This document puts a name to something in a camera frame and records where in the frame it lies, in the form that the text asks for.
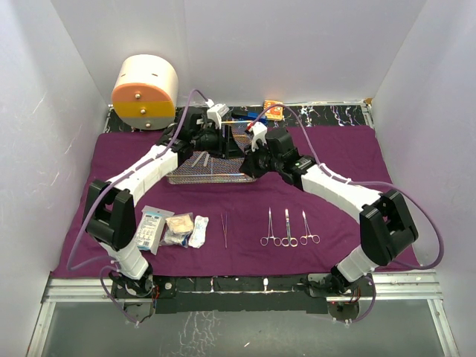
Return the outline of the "metal scalpel handle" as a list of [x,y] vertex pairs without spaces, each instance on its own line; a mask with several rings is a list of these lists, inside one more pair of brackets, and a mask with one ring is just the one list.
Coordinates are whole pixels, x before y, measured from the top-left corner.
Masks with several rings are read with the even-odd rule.
[[203,167],[206,167],[208,165],[209,158],[210,158],[210,154],[207,152],[206,155],[205,155],[204,162],[203,162]]
[[194,162],[191,164],[191,167],[195,167],[199,161],[201,160],[201,158],[203,157],[203,155],[205,154],[205,152],[201,152],[198,157],[194,160]]

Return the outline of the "wire mesh metal tray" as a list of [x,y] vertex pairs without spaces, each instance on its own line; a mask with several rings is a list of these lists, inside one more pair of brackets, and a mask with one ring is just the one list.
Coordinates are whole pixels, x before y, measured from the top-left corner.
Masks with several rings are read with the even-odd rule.
[[[232,128],[235,141],[242,151],[251,143],[251,139],[245,133],[245,128],[250,123],[246,120],[225,121],[223,126],[229,125]],[[221,184],[221,183],[250,183],[255,178],[251,178],[239,171],[244,158],[226,160],[224,158],[214,158],[210,156],[208,165],[203,167],[205,154],[195,167],[191,164],[201,152],[194,152],[191,158],[185,161],[178,169],[167,174],[170,184]]]

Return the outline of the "thin metal tweezers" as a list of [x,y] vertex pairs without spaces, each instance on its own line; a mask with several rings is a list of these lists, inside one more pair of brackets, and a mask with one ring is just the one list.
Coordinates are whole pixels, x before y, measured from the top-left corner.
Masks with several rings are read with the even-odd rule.
[[228,248],[228,215],[227,213],[222,213],[220,217],[222,222],[224,246],[225,246],[225,249],[227,249]]

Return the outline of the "metal forceps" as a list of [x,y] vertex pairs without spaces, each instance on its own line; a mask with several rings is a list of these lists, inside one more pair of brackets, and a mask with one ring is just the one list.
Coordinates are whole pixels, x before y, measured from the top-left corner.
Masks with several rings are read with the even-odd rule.
[[265,237],[260,238],[260,244],[263,247],[268,245],[273,245],[275,247],[280,247],[282,245],[280,238],[274,235],[274,226],[272,221],[272,212],[271,208],[268,209],[268,231]]
[[321,241],[321,238],[317,234],[312,234],[310,231],[308,219],[306,217],[306,212],[303,210],[302,211],[302,217],[303,217],[303,226],[304,226],[304,235],[300,237],[299,242],[301,245],[307,245],[309,242],[312,242],[313,244],[319,244]]

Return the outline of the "metal surgical scissors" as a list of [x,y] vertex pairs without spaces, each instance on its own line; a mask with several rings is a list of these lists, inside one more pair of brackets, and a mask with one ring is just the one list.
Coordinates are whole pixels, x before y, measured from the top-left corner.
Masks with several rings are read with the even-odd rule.
[[281,239],[281,245],[284,247],[296,248],[299,242],[297,238],[292,236],[289,210],[287,208],[285,209],[285,220],[286,220],[286,236]]

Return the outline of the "beige bandage roll packet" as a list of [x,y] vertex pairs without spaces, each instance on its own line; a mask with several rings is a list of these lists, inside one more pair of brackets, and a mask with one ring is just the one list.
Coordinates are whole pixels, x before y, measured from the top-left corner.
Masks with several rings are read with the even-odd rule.
[[166,222],[174,234],[187,234],[194,229],[193,217],[189,213],[168,217]]

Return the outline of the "small blue white packet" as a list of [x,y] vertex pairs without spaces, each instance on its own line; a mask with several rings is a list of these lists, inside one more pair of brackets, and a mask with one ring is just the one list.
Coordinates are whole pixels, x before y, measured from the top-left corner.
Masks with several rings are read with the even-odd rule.
[[186,233],[174,233],[170,229],[167,229],[161,238],[159,245],[160,246],[171,246],[171,245],[178,245],[182,248],[187,248],[189,246],[189,238],[192,232]]

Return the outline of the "round white drawer box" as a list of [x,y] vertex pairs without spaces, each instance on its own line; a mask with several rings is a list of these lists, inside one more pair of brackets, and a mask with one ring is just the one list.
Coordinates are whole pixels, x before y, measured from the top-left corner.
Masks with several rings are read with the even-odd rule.
[[112,90],[112,106],[127,125],[160,130],[176,116],[179,79],[165,59],[150,54],[126,58]]

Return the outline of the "white gauze packet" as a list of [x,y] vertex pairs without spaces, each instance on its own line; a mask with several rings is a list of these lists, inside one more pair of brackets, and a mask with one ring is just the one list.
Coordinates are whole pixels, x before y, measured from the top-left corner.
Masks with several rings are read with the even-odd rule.
[[142,209],[141,221],[135,232],[135,243],[138,249],[156,255],[164,232],[166,218],[173,215],[174,213],[171,211],[146,205]]

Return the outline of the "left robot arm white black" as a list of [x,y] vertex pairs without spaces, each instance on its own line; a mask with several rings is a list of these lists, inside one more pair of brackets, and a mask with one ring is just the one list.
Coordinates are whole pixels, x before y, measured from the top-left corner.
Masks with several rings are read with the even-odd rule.
[[208,110],[191,107],[179,114],[180,120],[171,123],[139,161],[108,181],[93,181],[87,192],[83,230],[118,264],[115,283],[138,297],[147,296],[154,285],[152,266],[135,242],[138,201],[196,151],[223,159],[244,156],[226,124],[231,110],[225,104]]

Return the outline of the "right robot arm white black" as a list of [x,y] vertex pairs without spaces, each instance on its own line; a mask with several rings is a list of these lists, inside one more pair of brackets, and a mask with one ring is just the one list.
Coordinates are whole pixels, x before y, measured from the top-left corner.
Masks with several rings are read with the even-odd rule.
[[278,173],[285,183],[324,199],[359,224],[359,245],[325,277],[331,292],[350,294],[360,278],[387,266],[417,240],[416,225],[399,191],[382,193],[352,183],[312,156],[301,155],[284,128],[269,131],[255,123],[246,133],[251,143],[245,148],[241,173],[253,179]]

